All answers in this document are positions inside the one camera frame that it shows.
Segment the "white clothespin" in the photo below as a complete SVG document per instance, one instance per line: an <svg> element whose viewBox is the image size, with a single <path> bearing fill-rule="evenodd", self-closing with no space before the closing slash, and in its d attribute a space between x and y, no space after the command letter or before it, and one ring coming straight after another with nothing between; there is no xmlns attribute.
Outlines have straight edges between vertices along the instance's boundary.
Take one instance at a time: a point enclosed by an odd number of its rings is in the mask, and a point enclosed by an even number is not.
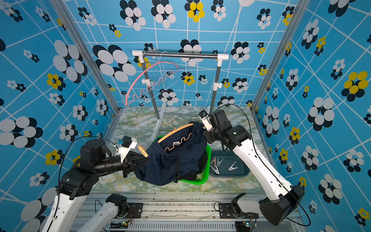
<svg viewBox="0 0 371 232"><path fill-rule="evenodd" d="M228 168L228 171L234 171L234 170L238 169L238 167L235 166L235 164L236 164L236 161Z"/></svg>
<svg viewBox="0 0 371 232"><path fill-rule="evenodd" d="M220 175L220 172L219 172L218 168L219 168L219 166L220 166L220 164L222 163L223 160L224 160L224 158L220 160L219 158L215 157L215 158L212 159L212 161L210 163L210 167L216 175Z"/></svg>

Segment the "black shorts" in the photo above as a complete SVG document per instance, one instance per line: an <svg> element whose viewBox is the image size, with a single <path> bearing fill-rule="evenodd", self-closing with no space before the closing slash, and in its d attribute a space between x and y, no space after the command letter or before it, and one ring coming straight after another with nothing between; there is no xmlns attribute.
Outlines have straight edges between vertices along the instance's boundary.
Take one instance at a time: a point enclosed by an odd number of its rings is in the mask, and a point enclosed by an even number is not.
<svg viewBox="0 0 371 232"><path fill-rule="evenodd" d="M207 164L207 160L208 160L207 152L204 151L201 158L197 162L192 163L190 171L180 176L179 179L187 181L196 181L198 178L197 176L204 171Z"/></svg>

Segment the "wooden hanger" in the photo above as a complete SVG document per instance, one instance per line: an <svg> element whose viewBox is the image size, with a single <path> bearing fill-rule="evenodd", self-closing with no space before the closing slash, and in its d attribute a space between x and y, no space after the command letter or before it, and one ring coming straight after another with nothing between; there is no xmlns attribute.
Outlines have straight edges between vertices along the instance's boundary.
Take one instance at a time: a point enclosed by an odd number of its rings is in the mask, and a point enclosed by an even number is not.
<svg viewBox="0 0 371 232"><path fill-rule="evenodd" d="M194 126L193 123L189 123L189 124L184 125L184 126L182 126L182 127L175 128L172 132L170 132L170 133L164 135L163 137L161 137L161 138L158 140L158 143L160 144L161 142L163 142L164 140L170 138L170 137L173 136L174 134L177 134L177 133L178 133L178 134L180 134L180 133L185 134L184 130L185 130L185 129L189 129L190 127L193 127L193 126ZM167 153L169 153L169 152L172 151L176 146L178 146L178 145L182 144L184 141L187 141L188 139L190 139L191 135L192 135L192 133L190 132L190 133L188 134L188 136L186 136L186 137L182 137L179 141L173 141L172 146L170 146L170 147L166 147L164 150L165 150Z"/></svg>

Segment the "navy blue shorts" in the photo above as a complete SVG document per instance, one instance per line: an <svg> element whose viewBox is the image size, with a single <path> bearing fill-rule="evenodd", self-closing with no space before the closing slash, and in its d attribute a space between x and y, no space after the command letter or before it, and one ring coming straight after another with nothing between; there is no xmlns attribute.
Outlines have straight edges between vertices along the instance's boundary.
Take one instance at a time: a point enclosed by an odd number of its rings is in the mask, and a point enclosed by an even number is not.
<svg viewBox="0 0 371 232"><path fill-rule="evenodd" d="M202 123L191 121L157 138L146 150L149 161L134 171L136 177L157 186L195 181L208 161L203 127Z"/></svg>

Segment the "pink plastic hanger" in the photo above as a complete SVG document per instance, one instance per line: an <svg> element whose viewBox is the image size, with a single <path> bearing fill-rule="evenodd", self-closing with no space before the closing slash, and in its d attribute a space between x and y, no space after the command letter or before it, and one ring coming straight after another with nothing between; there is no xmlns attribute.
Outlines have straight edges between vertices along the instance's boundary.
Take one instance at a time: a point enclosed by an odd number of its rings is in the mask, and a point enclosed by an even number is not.
<svg viewBox="0 0 371 232"><path fill-rule="evenodd" d="M177 72L180 71L180 68L177 64L175 64L174 62L171 62L171 61L163 61L162 58L182 58L181 54L180 53L170 53L170 52L153 52L152 54L150 52L142 52L142 54L139 56L139 50L133 50L133 52L138 55L139 59L141 61L144 61L144 64L142 65L142 67L144 68L144 70L136 77L136 79L133 81L133 83L130 85L128 91L127 91L127 94L126 94L126 97L125 97L125 106L129 106L132 102L135 101L136 98L138 98L138 95L137 94L133 94L132 95L132 100L129 101L129 96L132 92L132 90L134 89L134 86L135 84L138 82L138 81L142 81L142 84L145 85L146 87L146 90L143 90L140 92L140 96L142 95L146 95L148 93L151 93L152 92L152 89L153 87L159 85L161 82L164 82L165 80L167 80L167 78L170 78L171 76L174 76ZM159 58L159 61L148 66L146 68L146 63L145 63L145 56L154 56L154 57L158 57ZM164 64L170 64L170 65L174 65L175 66L175 70L169 70L169 72L171 73L170 75L167 74L167 71L164 71L164 74L158 79L158 81L156 82L152 82L148 76L148 72L151 70L151 69L154 69L155 67L159 66L159 65L164 65Z"/></svg>

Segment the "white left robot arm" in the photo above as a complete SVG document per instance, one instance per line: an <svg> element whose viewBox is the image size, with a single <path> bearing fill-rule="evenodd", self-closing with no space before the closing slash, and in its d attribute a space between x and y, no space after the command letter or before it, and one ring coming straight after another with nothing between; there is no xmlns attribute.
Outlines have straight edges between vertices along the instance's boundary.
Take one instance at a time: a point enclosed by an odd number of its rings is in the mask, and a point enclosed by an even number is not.
<svg viewBox="0 0 371 232"><path fill-rule="evenodd" d="M51 213L43 227L44 232L68 232L72 228L78 211L99 178L122 172L123 177L148 162L147 152L137 146L134 138L125 136L114 145L117 155L106 146L108 140L94 137L80 149L80 158L64 175L59 175L57 195Z"/></svg>

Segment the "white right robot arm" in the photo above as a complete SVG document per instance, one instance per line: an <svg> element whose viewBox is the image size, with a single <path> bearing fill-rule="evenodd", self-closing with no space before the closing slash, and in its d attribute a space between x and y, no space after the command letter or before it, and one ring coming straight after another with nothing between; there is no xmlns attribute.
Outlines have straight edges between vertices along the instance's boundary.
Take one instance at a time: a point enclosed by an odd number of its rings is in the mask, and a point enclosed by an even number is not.
<svg viewBox="0 0 371 232"><path fill-rule="evenodd" d="M221 142L248 167L263 187L266 196L251 200L245 193L232 200L232 209L237 217L247 213L262 214L272 225L279 225L297 207L305 195L300 185L293 185L271 165L259 149L251 134L241 125L232 126L223 110L208 114L199 113L206 130L203 133L208 143Z"/></svg>

